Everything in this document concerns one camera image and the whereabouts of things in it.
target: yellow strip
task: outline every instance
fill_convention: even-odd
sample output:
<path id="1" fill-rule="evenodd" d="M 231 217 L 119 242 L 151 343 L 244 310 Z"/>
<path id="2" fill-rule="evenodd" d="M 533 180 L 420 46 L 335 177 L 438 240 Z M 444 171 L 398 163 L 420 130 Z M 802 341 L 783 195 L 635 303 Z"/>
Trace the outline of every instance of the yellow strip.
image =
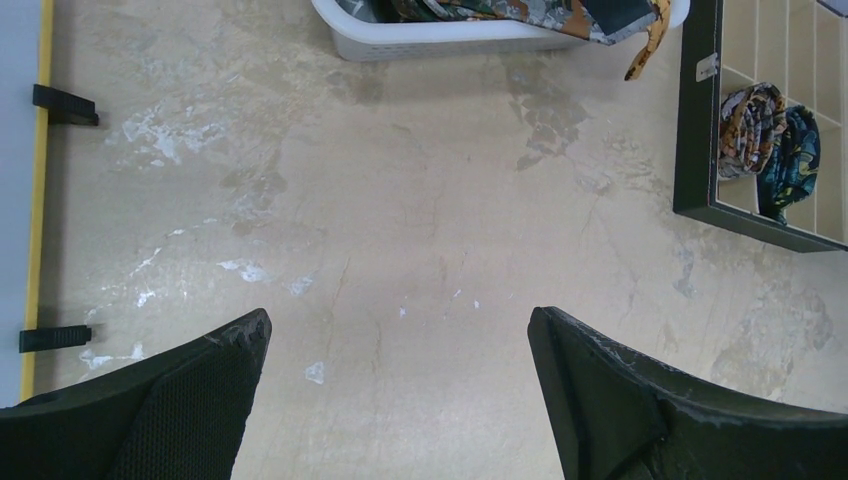
<path id="1" fill-rule="evenodd" d="M 53 51 L 53 0 L 41 0 L 41 34 L 38 38 L 38 83 L 50 86 Z M 38 288 L 41 275 L 41 235 L 44 224 L 44 179 L 47 174 L 47 110 L 36 107 L 35 158 L 32 172 L 32 217 L 29 233 L 29 273 L 24 328 L 38 325 Z M 23 354 L 21 401 L 32 397 L 35 380 L 35 354 Z"/>

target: stained floor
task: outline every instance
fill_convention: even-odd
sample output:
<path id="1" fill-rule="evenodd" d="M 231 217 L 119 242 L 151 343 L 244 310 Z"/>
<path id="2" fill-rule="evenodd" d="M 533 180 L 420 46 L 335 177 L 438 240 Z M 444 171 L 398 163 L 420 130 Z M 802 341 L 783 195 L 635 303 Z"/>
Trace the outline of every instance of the stained floor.
<path id="1" fill-rule="evenodd" d="M 680 32 L 354 64 L 305 0 L 57 2 L 38 391 L 255 307 L 236 479 L 561 478 L 526 340 L 556 305 L 743 392 L 848 412 L 846 254 L 676 216 Z"/>

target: patterned fabric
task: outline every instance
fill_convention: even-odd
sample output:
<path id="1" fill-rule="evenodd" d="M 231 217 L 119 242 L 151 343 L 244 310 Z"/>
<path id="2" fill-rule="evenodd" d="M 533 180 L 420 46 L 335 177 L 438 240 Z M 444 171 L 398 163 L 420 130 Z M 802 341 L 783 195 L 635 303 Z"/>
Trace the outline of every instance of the patterned fabric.
<path id="1" fill-rule="evenodd" d="M 786 131 L 775 139 L 771 160 L 757 177 L 760 215 L 783 225 L 783 210 L 812 195 L 821 156 L 813 112 L 803 105 L 792 107 L 786 111 L 786 122 Z"/>
<path id="2" fill-rule="evenodd" d="M 786 98 L 770 83 L 752 85 L 727 97 L 721 105 L 719 180 L 763 171 L 775 139 L 786 129 L 785 110 Z"/>
<path id="3" fill-rule="evenodd" d="M 671 0 L 390 0 L 413 21 L 517 20 L 603 45 L 648 31 L 625 80 L 639 78 L 668 30 Z"/>

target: laundry basket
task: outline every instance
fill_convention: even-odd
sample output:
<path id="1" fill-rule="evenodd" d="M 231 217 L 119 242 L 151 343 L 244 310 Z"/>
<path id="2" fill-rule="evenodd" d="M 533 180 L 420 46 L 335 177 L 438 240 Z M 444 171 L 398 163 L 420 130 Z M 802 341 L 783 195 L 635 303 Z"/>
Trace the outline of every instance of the laundry basket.
<path id="1" fill-rule="evenodd" d="M 367 0 L 312 0 L 329 25 L 339 56 L 354 62 L 469 53 L 502 53 L 570 48 L 586 40 L 513 20 L 432 23 L 369 23 L 356 18 L 337 2 L 368 8 Z M 689 0 L 672 3 L 672 26 L 683 22 Z"/>

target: black clip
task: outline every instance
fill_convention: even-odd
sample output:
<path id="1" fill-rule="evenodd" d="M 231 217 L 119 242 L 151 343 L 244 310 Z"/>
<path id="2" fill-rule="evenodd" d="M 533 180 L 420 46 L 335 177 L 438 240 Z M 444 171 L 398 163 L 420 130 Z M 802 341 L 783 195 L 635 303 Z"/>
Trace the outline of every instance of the black clip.
<path id="1" fill-rule="evenodd" d="M 47 109 L 51 124 L 70 124 L 96 127 L 100 117 L 94 110 L 94 102 L 68 92 L 44 85 L 32 86 L 32 104 Z"/>
<path id="2" fill-rule="evenodd" d="M 89 341 L 91 341 L 91 327 L 85 325 L 22 330 L 18 341 L 18 351 L 26 353 L 78 347 Z"/>

